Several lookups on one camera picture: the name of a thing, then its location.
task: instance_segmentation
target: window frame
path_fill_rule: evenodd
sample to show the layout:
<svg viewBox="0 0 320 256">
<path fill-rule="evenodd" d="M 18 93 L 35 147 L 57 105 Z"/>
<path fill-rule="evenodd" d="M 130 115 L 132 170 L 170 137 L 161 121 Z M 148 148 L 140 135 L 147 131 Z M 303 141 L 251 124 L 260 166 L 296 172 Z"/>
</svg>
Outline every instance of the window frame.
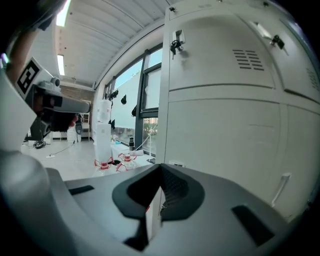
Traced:
<svg viewBox="0 0 320 256">
<path fill-rule="evenodd" d="M 163 48 L 163 43 L 156 45 L 151 49 L 146 49 L 143 54 L 135 58 L 131 61 L 128 65 L 126 65 L 117 75 L 115 75 L 110 82 L 108 82 L 106 86 L 110 86 L 109 94 L 115 90 L 116 79 L 121 76 L 125 71 L 131 68 L 134 64 L 138 63 L 142 60 L 142 67 L 140 72 L 139 78 L 139 87 L 138 87 L 138 96 L 136 101 L 136 114 L 135 114 L 135 127 L 134 127 L 134 146 L 138 147 L 143 142 L 143 128 L 144 128 L 144 119 L 145 118 L 157 118 L 158 117 L 158 107 L 154 108 L 147 108 L 145 109 L 144 106 L 146 105 L 146 92 L 145 88 L 148 85 L 148 73 L 155 71 L 157 69 L 161 69 L 162 62 L 149 66 L 150 55 L 157 50 Z M 122 144 L 129 146 L 129 143 L 124 141 L 120 141 Z M 141 148 L 145 154 L 149 154 L 150 152 Z"/>
</svg>

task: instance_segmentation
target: white floor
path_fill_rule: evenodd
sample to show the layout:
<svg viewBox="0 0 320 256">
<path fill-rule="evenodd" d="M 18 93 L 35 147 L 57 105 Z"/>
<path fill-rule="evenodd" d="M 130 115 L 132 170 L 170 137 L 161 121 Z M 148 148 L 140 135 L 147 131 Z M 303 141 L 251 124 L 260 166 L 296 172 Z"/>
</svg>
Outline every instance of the white floor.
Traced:
<svg viewBox="0 0 320 256">
<path fill-rule="evenodd" d="M 34 141 L 30 141 L 29 143 L 25 142 L 21 146 L 21 152 L 37 159 L 46 168 L 54 168 L 58 170 L 64 181 L 86 179 L 119 173 L 116 171 L 116 167 L 114 166 L 108 170 L 100 171 L 99 167 L 94 165 L 95 147 L 92 140 L 83 140 L 75 143 L 69 148 L 67 148 L 69 145 L 66 140 L 53 140 L 51 144 L 47 144 L 45 147 L 40 149 L 32 147 L 33 143 Z M 123 144 L 112 145 L 111 147 L 115 159 L 118 160 L 121 160 L 117 158 L 118 154 L 128 154 L 129 152 L 129 147 Z M 55 157 L 47 158 L 47 156 L 50 154 L 55 155 Z M 148 155 L 138 156 L 135 159 L 135 162 L 139 167 L 150 165 L 151 163 L 147 161 L 149 158 L 150 156 Z"/>
<path fill-rule="evenodd" d="M 46 157 L 68 147 L 66 140 L 53 140 L 51 144 L 47 144 L 40 149 L 30 148 L 24 144 L 21 146 L 23 154 L 30 155 L 39 160 L 44 167 L 58 170 L 64 181 L 90 178 L 97 169 L 94 166 L 95 148 L 92 140 L 75 143 L 50 159 Z"/>
</svg>

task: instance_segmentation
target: white container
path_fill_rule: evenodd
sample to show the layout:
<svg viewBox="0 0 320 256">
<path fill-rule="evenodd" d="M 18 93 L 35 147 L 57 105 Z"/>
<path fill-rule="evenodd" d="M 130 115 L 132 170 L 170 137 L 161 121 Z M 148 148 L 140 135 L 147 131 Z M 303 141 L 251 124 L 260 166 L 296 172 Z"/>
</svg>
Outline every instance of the white container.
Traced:
<svg viewBox="0 0 320 256">
<path fill-rule="evenodd" d="M 97 121 L 98 123 L 108 123 L 111 115 L 111 101 L 102 99 L 98 102 Z"/>
<path fill-rule="evenodd" d="M 108 163 L 111 155 L 111 125 L 99 122 L 96 124 L 96 134 L 94 141 L 95 159 L 100 165 Z"/>
</svg>

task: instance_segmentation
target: ceiling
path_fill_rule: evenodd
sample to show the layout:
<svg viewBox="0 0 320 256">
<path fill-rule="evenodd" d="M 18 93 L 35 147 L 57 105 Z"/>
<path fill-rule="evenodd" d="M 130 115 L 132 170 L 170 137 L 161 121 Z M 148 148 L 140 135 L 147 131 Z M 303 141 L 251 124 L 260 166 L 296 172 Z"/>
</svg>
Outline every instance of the ceiling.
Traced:
<svg viewBox="0 0 320 256">
<path fill-rule="evenodd" d="M 65 27 L 57 27 L 55 36 L 57 54 L 64 55 L 63 80 L 92 88 L 119 50 L 176 2 L 72 0 Z"/>
</svg>

